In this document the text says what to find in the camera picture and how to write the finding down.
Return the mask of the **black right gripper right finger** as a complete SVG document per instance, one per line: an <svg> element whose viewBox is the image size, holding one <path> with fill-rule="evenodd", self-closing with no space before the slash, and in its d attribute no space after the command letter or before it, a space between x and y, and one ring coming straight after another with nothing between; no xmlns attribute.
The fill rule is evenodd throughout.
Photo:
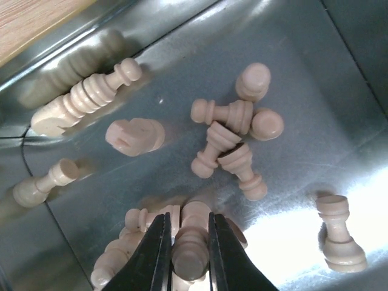
<svg viewBox="0 0 388 291"><path fill-rule="evenodd" d="M222 214L209 214L211 290L276 290L255 267Z"/></svg>

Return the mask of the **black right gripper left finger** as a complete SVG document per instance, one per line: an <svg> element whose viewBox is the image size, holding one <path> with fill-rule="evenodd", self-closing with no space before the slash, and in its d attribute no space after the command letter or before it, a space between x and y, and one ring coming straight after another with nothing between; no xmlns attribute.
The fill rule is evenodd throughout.
<svg viewBox="0 0 388 291"><path fill-rule="evenodd" d="M127 264L106 290L172 289L172 224L170 213L157 215Z"/></svg>

